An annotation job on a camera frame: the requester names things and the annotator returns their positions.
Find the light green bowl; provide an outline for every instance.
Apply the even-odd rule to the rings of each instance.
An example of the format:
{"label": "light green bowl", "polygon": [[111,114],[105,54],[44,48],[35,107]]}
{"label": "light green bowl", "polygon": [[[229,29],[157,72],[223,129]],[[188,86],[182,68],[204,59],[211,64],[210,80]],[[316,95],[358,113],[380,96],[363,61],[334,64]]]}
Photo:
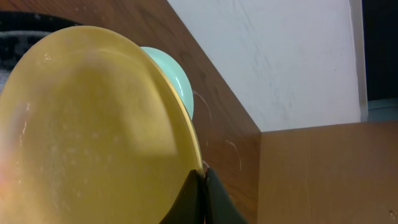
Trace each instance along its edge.
{"label": "light green bowl", "polygon": [[166,74],[167,78],[169,78],[187,109],[189,117],[192,119],[193,93],[191,84],[182,67],[170,55],[161,50],[152,47],[141,47],[141,49],[156,62],[160,69]]}

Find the wooden panel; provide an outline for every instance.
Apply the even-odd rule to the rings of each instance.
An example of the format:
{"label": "wooden panel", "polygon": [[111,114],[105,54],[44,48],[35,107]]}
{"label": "wooden panel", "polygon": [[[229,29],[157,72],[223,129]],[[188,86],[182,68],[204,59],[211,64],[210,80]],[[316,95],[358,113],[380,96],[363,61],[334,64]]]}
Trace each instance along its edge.
{"label": "wooden panel", "polygon": [[398,222],[398,122],[264,133],[258,223]]}
{"label": "wooden panel", "polygon": [[259,130],[166,0],[2,0],[0,9],[105,27],[175,58],[197,93],[193,123],[203,158],[240,211],[256,222]]}

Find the wooden surface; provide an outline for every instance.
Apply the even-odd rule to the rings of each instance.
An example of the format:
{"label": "wooden surface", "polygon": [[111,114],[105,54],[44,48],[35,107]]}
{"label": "wooden surface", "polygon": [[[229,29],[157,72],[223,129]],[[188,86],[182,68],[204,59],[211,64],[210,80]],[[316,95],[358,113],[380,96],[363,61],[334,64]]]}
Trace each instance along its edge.
{"label": "wooden surface", "polygon": [[398,122],[262,135],[258,223],[398,222]]}
{"label": "wooden surface", "polygon": [[0,9],[105,27],[170,54],[200,95],[193,123],[204,160],[249,222],[256,222],[259,130],[166,0],[2,0]]}

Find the white wall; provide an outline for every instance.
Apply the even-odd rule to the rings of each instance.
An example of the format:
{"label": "white wall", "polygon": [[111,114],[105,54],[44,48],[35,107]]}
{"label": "white wall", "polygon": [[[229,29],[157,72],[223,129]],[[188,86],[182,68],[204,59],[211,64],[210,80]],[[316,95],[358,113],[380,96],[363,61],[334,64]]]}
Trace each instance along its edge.
{"label": "white wall", "polygon": [[360,121],[349,0],[169,0],[261,131]]}

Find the black plastic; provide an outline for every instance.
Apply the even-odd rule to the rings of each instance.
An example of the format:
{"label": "black plastic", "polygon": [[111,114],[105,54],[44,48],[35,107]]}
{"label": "black plastic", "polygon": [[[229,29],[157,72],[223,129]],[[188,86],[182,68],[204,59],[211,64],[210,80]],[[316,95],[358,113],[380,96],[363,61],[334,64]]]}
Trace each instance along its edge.
{"label": "black plastic", "polygon": [[57,16],[31,12],[0,11],[0,32],[11,30],[55,32],[79,25],[81,25],[79,22]]}
{"label": "black plastic", "polygon": [[205,177],[206,224],[246,224],[213,169]]}
{"label": "black plastic", "polygon": [[203,178],[195,170],[191,170],[172,208],[160,223],[203,224],[205,203]]}

